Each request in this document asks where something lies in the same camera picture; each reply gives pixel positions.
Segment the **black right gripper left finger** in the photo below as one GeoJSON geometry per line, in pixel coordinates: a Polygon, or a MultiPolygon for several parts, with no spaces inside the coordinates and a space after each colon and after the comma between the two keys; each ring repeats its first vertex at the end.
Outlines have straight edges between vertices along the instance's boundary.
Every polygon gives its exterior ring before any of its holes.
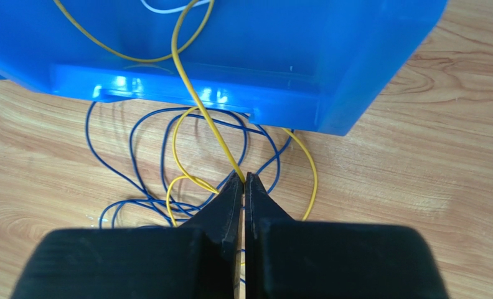
{"type": "Polygon", "coordinates": [[[13,298],[237,298],[243,183],[179,227],[60,229],[47,234],[13,298]]]}

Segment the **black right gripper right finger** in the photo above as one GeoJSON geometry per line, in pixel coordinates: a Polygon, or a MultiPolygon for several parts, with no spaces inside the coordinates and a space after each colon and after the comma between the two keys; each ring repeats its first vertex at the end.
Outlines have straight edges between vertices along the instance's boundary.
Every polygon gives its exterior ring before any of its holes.
{"type": "Polygon", "coordinates": [[[401,225],[296,221],[245,182],[247,298],[447,298],[430,247],[401,225]]]}

